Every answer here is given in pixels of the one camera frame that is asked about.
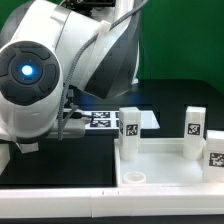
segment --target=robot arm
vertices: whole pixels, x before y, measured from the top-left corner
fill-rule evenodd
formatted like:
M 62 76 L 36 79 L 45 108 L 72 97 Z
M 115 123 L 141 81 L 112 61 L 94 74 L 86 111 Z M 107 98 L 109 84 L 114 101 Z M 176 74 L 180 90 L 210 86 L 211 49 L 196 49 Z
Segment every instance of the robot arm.
M 102 1 L 73 2 L 90 7 Z M 69 85 L 101 98 L 130 87 L 138 67 L 137 12 L 147 1 L 103 2 L 114 7 L 92 10 L 88 17 L 36 0 L 8 19 L 0 35 L 3 139 L 32 143 L 47 135 L 57 116 L 62 120 Z M 18 24 L 11 27 L 15 15 Z

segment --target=green background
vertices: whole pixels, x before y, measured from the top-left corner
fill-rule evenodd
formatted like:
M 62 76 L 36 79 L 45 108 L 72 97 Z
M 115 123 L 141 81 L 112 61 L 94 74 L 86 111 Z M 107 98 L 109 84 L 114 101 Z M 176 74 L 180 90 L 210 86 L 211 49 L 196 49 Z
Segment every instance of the green background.
M 25 2 L 0 0 L 0 28 Z M 151 0 L 140 49 L 140 79 L 199 79 L 224 93 L 224 0 Z

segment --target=black table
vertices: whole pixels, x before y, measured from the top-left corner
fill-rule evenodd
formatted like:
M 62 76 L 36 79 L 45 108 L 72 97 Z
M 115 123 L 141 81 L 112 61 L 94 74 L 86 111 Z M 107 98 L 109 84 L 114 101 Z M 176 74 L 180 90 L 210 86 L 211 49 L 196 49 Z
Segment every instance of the black table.
M 224 130 L 224 95 L 197 80 L 140 81 L 114 99 L 101 100 L 75 90 L 82 110 L 119 110 L 137 106 L 153 110 L 159 130 L 144 130 L 142 138 L 181 138 L 187 106 L 206 107 L 207 130 Z M 44 139 L 40 151 L 22 155 L 10 144 L 11 160 L 0 177 L 0 188 L 115 187 L 113 140 L 118 131 L 86 131 L 81 139 Z M 224 216 L 163 216 L 0 220 L 0 223 L 223 223 Z

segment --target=white platform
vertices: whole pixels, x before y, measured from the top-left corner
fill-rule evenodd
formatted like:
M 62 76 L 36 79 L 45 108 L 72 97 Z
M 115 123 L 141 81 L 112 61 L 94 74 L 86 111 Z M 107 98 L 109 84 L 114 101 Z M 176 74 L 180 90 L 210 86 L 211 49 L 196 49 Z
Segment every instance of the white platform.
M 202 182 L 202 161 L 181 156 L 183 139 L 141 139 L 139 161 L 119 159 L 115 188 L 1 190 L 0 218 L 224 214 L 224 183 Z M 144 184 L 122 184 L 127 171 Z

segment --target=white plastic casing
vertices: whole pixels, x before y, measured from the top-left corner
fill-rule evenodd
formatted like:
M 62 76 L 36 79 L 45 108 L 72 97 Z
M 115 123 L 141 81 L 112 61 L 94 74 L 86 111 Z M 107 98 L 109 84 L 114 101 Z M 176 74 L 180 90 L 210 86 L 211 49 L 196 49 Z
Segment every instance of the white plastic casing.
M 127 29 L 131 17 L 110 31 L 105 24 L 117 21 L 129 12 L 133 8 L 133 5 L 134 0 L 117 0 L 115 8 L 108 8 L 106 13 L 105 11 L 102 13 L 93 12 L 93 19 L 75 12 L 70 13 L 56 49 L 56 54 L 61 63 L 65 78 L 69 73 L 72 61 L 78 50 L 91 37 L 99 33 L 96 42 L 89 46 L 81 55 L 72 77 L 72 85 L 81 90 L 85 89 L 95 69 L 117 39 Z
M 1 51 L 16 42 L 33 41 L 47 47 L 57 59 L 54 51 L 63 27 L 61 21 L 54 19 L 56 6 L 44 0 L 35 1 L 24 16 L 12 40 Z M 16 141 L 18 137 L 35 138 L 48 132 L 54 125 L 63 88 L 59 61 L 58 64 L 60 69 L 58 84 L 53 92 L 41 101 L 29 106 L 20 106 L 7 101 L 0 93 L 1 139 Z

